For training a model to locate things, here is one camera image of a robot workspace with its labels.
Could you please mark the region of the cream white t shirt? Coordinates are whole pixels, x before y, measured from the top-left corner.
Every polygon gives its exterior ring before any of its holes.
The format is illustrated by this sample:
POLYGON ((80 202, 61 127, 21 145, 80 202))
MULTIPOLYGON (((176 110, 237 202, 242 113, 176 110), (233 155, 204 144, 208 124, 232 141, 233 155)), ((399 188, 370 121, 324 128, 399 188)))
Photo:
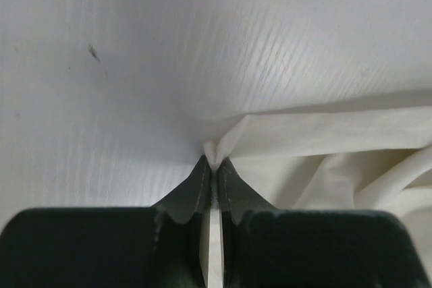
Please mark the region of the cream white t shirt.
MULTIPOLYGON (((229 159, 280 210, 386 212, 406 228, 431 282, 431 91, 378 94, 247 115, 207 141, 215 174, 229 159)), ((221 210, 211 221, 221 247, 221 210)))

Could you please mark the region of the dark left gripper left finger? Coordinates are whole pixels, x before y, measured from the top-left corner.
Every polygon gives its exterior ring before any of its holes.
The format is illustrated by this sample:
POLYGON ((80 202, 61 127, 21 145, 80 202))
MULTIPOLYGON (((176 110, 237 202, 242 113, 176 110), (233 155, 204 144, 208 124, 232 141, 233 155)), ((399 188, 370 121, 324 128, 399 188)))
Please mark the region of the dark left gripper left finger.
POLYGON ((2 287, 204 287, 211 170, 149 207, 29 208, 1 232, 2 287))

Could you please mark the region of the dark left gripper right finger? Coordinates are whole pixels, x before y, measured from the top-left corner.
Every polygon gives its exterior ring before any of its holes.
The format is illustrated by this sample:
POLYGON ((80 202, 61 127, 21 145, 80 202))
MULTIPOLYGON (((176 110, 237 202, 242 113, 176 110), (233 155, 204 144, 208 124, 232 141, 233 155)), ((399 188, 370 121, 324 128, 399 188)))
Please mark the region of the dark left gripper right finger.
POLYGON ((217 172, 224 287, 430 287, 406 228, 386 212, 280 210, 229 159, 217 172))

